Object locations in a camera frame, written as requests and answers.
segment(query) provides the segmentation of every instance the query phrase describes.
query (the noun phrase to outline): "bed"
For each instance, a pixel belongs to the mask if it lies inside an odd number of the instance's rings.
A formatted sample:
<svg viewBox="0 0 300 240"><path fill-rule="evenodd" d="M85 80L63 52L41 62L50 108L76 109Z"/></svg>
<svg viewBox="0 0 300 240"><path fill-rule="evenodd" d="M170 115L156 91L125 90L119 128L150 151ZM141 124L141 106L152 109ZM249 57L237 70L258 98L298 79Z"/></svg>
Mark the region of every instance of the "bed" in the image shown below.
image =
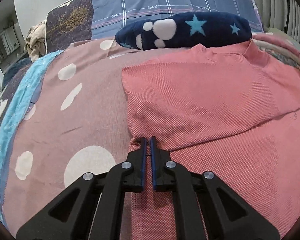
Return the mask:
<svg viewBox="0 0 300 240"><path fill-rule="evenodd" d="M0 97L0 220L13 236L84 172L103 173L125 160L131 134L121 69L185 50L123 48L114 41L117 31L138 20L204 11L233 13L254 33L269 32L253 36L256 44L300 70L295 0L69 0L47 14L47 55L20 70ZM266 46L274 42L271 33L290 57ZM133 225L137 206L128 195L122 239L141 239ZM288 235L291 225L282 228Z"/></svg>

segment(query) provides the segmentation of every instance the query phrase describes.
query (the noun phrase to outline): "cabinet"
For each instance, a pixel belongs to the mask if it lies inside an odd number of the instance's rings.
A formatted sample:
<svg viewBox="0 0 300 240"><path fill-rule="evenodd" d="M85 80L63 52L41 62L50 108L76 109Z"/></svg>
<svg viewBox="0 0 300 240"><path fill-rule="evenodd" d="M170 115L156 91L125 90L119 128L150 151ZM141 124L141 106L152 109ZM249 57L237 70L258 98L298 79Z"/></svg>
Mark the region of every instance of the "cabinet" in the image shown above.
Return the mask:
<svg viewBox="0 0 300 240"><path fill-rule="evenodd" d="M19 48L19 42L14 27L9 27L0 33L0 63Z"/></svg>

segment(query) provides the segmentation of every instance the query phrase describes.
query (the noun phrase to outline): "shirt collar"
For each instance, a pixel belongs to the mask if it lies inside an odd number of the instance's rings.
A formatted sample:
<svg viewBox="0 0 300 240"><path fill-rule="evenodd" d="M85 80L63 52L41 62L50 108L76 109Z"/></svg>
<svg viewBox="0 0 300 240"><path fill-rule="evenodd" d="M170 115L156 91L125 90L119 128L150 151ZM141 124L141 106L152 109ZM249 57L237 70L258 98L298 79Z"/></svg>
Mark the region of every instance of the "shirt collar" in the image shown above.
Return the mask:
<svg viewBox="0 0 300 240"><path fill-rule="evenodd" d="M266 52L261 51L252 40L219 48L207 49L203 46L202 50L211 50L215 54L242 54L252 65L259 66L266 66L270 58L269 55Z"/></svg>

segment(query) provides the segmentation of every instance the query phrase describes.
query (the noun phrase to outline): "light blue star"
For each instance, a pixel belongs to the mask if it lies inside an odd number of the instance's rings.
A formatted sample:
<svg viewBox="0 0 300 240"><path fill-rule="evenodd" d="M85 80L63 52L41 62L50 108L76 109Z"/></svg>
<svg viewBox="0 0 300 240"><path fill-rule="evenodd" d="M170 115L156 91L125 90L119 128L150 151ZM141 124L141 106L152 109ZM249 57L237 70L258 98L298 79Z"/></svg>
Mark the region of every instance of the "light blue star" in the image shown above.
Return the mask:
<svg viewBox="0 0 300 240"><path fill-rule="evenodd" d="M201 33L202 35L205 36L204 30L202 26L206 23L207 21L198 21L197 17L194 15L192 21L185 21L187 25L191 26L190 30L190 36L192 36L194 33L198 32Z"/></svg>
<svg viewBox="0 0 300 240"><path fill-rule="evenodd" d="M120 43L120 45L121 45L122 47L125 47L125 48L128 48L128 49L132 48L131 45L125 44L125 43Z"/></svg>
<svg viewBox="0 0 300 240"><path fill-rule="evenodd" d="M240 30L240 28L236 27L235 23L233 24L233 26L232 25L230 25L230 26L232 28L232 34L236 33L237 36L239 36L239 34L237 32Z"/></svg>

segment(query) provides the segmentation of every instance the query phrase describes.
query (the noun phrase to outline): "beige clothing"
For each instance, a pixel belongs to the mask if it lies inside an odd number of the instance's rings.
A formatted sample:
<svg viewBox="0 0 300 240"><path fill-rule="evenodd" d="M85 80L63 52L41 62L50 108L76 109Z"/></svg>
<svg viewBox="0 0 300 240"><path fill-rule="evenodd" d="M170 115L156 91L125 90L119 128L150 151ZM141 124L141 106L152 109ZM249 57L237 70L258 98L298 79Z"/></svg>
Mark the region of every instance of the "beige clothing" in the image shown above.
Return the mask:
<svg viewBox="0 0 300 240"><path fill-rule="evenodd" d="M32 26L28 31L25 49L28 51L32 62L46 54L45 26L46 21L42 21L38 25Z"/></svg>

